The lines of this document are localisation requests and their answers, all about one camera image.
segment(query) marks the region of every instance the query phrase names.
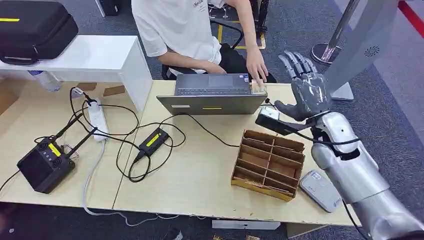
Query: laptop touchpad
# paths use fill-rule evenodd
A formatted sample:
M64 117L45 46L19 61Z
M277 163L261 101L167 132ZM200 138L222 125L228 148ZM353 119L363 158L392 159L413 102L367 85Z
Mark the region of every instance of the laptop touchpad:
M232 75L222 75L222 76L209 76L209 87L210 88L225 88L233 87L233 76Z

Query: gray power bank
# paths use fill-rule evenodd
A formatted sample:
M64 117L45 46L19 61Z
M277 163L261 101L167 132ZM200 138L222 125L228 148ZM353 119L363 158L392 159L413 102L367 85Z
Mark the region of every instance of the gray power bank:
M300 180L299 186L327 213L334 212L342 203L342 198L333 184L315 170L308 172Z

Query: laptop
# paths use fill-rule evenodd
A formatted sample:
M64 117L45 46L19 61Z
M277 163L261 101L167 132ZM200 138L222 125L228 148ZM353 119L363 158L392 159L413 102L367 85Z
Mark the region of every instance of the laptop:
M172 115L249 115L267 95L251 93L247 73L179 74L174 95L156 98Z

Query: silver robotic arm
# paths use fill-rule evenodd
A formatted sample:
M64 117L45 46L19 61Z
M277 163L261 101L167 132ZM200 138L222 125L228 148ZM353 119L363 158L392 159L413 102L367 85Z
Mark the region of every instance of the silver robotic arm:
M261 111L256 123L282 135L311 128L311 152L346 204L351 204L366 235L373 240L424 239L424 224L390 192L379 167L355 135L344 115L331 112L326 79L312 62L296 52L278 57L292 77L296 105L275 101L275 107L296 121L283 122Z

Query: white t-shirt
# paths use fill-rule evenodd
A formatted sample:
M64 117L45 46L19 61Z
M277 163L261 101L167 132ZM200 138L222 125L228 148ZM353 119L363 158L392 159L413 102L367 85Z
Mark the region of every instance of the white t-shirt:
M180 55L221 62L221 45L212 36L208 3L221 8L224 0L132 0L132 14L147 56Z

